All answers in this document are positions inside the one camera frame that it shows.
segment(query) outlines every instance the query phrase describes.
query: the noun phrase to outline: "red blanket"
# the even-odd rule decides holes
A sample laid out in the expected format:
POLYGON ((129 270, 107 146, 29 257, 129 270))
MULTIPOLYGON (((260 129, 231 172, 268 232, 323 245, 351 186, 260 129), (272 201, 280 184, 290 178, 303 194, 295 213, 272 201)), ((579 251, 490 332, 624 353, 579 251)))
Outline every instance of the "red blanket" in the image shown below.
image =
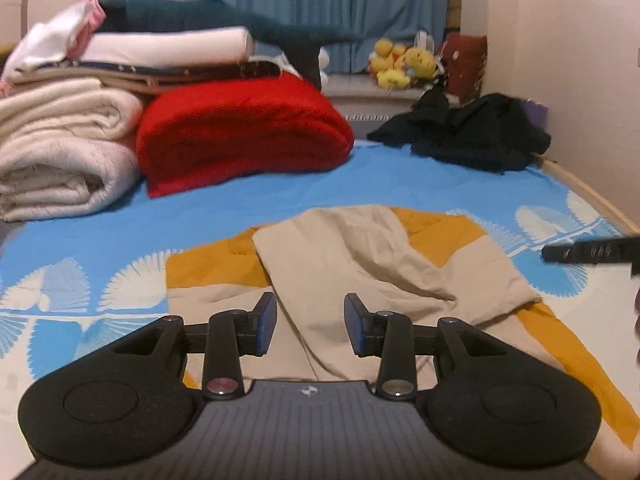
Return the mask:
POLYGON ((136 139, 151 197, 262 171, 326 171, 352 147, 347 121, 289 73, 166 92, 145 111, 136 139))

